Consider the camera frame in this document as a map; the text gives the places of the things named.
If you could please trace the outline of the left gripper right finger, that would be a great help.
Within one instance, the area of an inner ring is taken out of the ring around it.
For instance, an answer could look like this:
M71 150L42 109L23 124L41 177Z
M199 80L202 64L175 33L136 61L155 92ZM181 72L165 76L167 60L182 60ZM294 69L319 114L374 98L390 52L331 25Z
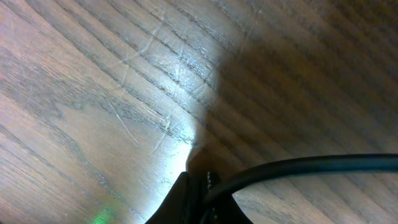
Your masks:
M204 224L252 224L252 221L240 209L235 199L230 195L222 198L212 206L203 208L203 199L207 193L220 183L220 177L215 172L207 172L201 182L199 223Z

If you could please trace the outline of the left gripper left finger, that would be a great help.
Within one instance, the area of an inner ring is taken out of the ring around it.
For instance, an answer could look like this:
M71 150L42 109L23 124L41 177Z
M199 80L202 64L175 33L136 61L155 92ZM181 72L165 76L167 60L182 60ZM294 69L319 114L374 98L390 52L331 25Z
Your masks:
M182 172L146 224L181 224L184 223L188 204L193 195L193 182L188 172Z

